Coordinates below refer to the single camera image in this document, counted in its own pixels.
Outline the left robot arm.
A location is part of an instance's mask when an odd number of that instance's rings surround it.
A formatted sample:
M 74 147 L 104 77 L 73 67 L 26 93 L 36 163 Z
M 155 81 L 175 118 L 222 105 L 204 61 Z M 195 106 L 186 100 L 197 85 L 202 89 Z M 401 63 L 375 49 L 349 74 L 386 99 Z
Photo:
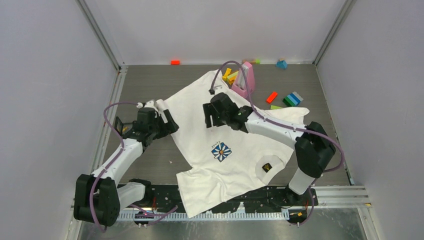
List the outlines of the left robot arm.
M 73 207 L 75 219 L 105 227 L 111 227 L 120 211 L 131 204 L 148 207 L 153 202 L 149 181 L 132 179 L 125 185 L 120 181 L 154 140 L 177 132 L 179 126 L 169 109 L 144 106 L 132 122 L 123 123 L 116 117 L 113 129 L 120 145 L 98 169 L 77 178 Z

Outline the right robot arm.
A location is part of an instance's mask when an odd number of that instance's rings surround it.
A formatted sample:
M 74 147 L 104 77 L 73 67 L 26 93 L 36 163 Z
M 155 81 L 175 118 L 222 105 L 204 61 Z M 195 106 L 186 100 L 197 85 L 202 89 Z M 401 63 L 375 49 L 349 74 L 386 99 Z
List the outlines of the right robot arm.
M 227 125 L 235 131 L 278 141 L 295 151 L 297 170 L 285 192 L 291 205 L 299 205 L 305 199 L 305 192 L 321 177 L 336 153 L 336 144 L 317 122 L 304 125 L 266 116 L 253 105 L 238 107 L 222 92 L 202 108 L 207 128 Z

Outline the white t-shirt with daisy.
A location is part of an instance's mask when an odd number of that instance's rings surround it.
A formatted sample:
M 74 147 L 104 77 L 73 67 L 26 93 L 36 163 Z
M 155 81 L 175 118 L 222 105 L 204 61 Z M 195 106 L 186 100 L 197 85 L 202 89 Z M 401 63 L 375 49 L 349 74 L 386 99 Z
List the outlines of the white t-shirt with daisy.
M 227 125 L 206 128 L 203 104 L 211 101 L 208 90 L 215 85 L 227 84 L 221 72 L 211 70 L 163 100 L 179 126 L 172 138 L 191 167 L 176 175 L 189 218 L 268 185 L 294 153 L 287 145 L 259 134 Z M 249 104 L 230 88 L 226 94 L 238 107 Z

